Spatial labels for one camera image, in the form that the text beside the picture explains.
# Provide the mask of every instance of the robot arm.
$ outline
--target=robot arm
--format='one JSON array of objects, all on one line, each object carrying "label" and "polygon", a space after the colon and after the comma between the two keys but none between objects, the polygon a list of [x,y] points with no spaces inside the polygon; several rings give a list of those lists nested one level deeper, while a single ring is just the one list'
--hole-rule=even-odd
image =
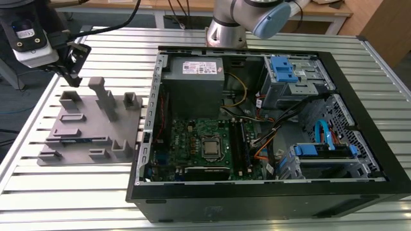
[{"label": "robot arm", "polygon": [[289,18],[311,0],[218,0],[214,19],[207,31],[211,47],[246,47],[246,30],[261,39],[269,39],[283,28]]},{"label": "robot arm", "polygon": [[55,72],[72,87],[79,87],[78,73],[91,47],[74,42],[48,4],[48,0],[0,0],[2,25],[16,59],[31,68]]}]

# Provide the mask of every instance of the wooden table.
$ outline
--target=wooden table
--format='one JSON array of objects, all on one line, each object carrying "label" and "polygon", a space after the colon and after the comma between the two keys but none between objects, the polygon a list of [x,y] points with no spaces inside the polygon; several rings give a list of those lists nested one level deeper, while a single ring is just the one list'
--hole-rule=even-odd
[{"label": "wooden table", "polygon": [[[51,0],[52,2],[67,1],[67,0]],[[187,9],[186,0],[181,0],[183,7]],[[209,16],[213,17],[215,0],[190,0],[190,11],[193,16]],[[135,7],[136,1],[134,2],[116,2],[110,3],[108,0],[90,0],[82,6],[66,7],[58,9],[62,12],[83,12],[83,13],[131,13]],[[171,4],[177,15],[185,15],[177,0],[171,0]],[[347,5],[343,4],[339,10],[329,7],[329,5],[319,5],[311,2],[303,9],[305,17],[303,21],[318,21],[330,22],[327,29],[327,35],[337,35],[345,21],[351,17],[353,12]],[[139,14],[154,14],[155,23],[158,28],[165,28],[165,15],[173,15],[169,0],[142,0]],[[290,20],[301,20],[299,14],[290,18]]]}]

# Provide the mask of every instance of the aluminum extrusion table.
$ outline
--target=aluminum extrusion table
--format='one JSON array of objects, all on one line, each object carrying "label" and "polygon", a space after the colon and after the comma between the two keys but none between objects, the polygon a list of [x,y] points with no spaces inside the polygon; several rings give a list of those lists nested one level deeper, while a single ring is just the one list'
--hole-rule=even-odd
[{"label": "aluminum extrusion table", "polygon": [[[115,95],[147,96],[159,45],[205,46],[205,31],[124,28],[83,38],[92,47],[78,92],[94,94],[90,77],[106,78]],[[411,94],[367,42],[355,37],[247,35],[250,48],[333,52],[403,168],[411,176]],[[40,167],[36,157],[72,90],[55,77],[0,165],[0,230],[411,230],[411,197],[374,205],[342,218],[151,224],[124,201],[131,164]]]}]

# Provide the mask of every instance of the power supply label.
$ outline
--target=power supply label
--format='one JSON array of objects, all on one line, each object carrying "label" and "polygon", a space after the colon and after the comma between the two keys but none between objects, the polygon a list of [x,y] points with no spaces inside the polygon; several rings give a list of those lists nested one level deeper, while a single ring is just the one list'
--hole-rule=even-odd
[{"label": "power supply label", "polygon": [[218,63],[217,62],[185,62],[183,63],[183,74],[218,74]]}]

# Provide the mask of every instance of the power cable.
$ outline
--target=power cable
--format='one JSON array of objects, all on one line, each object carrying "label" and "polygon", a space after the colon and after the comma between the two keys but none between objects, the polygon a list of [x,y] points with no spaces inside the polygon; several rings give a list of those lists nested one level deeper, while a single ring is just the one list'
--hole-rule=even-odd
[{"label": "power cable", "polygon": [[302,8],[301,4],[297,3],[297,0],[293,0],[293,2],[294,2],[294,3],[297,4],[297,6],[301,8],[301,20],[299,20],[299,22],[298,22],[298,24],[297,24],[297,29],[291,32],[291,33],[295,33],[295,32],[301,29],[301,27],[302,27],[305,13],[303,13],[303,8]]},{"label": "power cable", "polygon": [[118,29],[126,27],[131,23],[132,19],[135,18],[135,15],[136,15],[139,7],[141,7],[141,3],[142,3],[142,0],[138,0],[135,10],[131,13],[130,18],[127,19],[127,21],[123,24],[107,27],[104,29],[84,31],[84,32],[72,34],[70,38],[76,39],[76,38],[83,37],[83,36],[96,35],[96,34],[100,34],[100,33],[108,32],[108,31],[114,31],[114,30],[118,30]]}]

